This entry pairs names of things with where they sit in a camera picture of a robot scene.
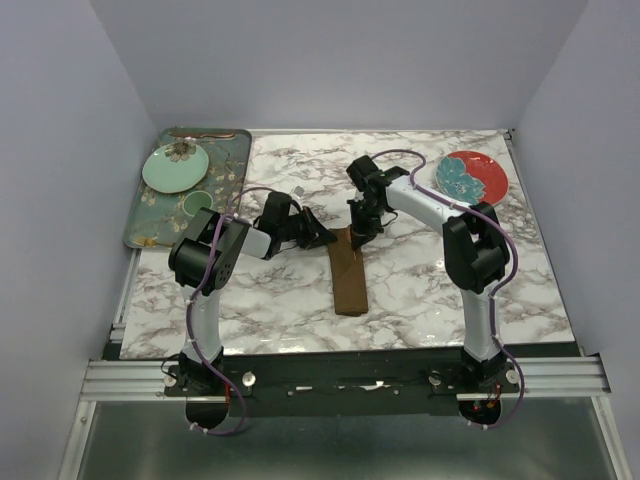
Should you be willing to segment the brown fabric napkin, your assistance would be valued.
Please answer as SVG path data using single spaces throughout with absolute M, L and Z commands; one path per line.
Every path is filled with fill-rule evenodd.
M 330 229 L 336 241 L 328 245 L 334 311 L 357 317 L 369 310 L 363 255 L 351 248 L 348 228 Z

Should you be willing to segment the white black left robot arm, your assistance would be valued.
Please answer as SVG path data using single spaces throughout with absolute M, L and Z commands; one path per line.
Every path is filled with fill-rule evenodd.
M 268 191 L 262 213 L 252 223 L 231 213 L 200 209 L 168 260 L 186 301 L 186 339 L 177 371 L 170 375 L 176 386 L 209 395 L 229 385 L 222 373 L 220 296 L 242 254 L 269 260 L 284 243 L 310 250 L 336 241 L 309 208 L 274 190 Z

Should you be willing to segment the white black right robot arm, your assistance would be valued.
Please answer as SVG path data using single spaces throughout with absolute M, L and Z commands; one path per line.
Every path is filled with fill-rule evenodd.
M 460 379 L 471 391 L 485 390 L 507 363 L 498 340 L 495 293 L 503 284 L 507 264 L 515 259 L 495 210 L 486 202 L 462 204 L 423 187 L 414 172 L 401 167 L 384 171 L 370 156 L 354 160 L 347 174 L 358 192 L 348 202 L 352 249 L 384 231 L 385 213 L 407 214 L 441 235 L 445 270 L 463 302 Z

